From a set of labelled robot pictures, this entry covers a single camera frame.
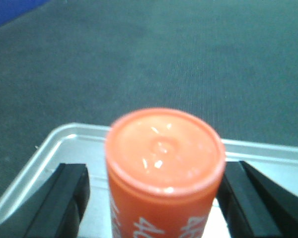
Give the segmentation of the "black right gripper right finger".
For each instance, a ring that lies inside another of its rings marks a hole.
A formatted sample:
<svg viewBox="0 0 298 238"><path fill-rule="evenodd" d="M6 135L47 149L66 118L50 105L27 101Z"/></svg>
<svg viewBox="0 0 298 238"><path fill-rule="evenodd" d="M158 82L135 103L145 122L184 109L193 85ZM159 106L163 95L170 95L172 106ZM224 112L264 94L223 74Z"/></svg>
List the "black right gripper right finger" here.
<svg viewBox="0 0 298 238"><path fill-rule="evenodd" d="M245 161L227 162L217 200L232 238L298 238L298 196Z"/></svg>

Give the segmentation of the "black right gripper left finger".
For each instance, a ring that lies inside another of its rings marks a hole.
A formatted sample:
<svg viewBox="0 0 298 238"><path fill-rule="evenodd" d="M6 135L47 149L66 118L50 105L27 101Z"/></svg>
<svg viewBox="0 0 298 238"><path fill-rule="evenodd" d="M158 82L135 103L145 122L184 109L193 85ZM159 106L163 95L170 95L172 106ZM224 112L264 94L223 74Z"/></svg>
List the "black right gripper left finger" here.
<svg viewBox="0 0 298 238"><path fill-rule="evenodd" d="M47 181L0 224L0 238L75 238L89 197L86 164L61 163Z"/></svg>

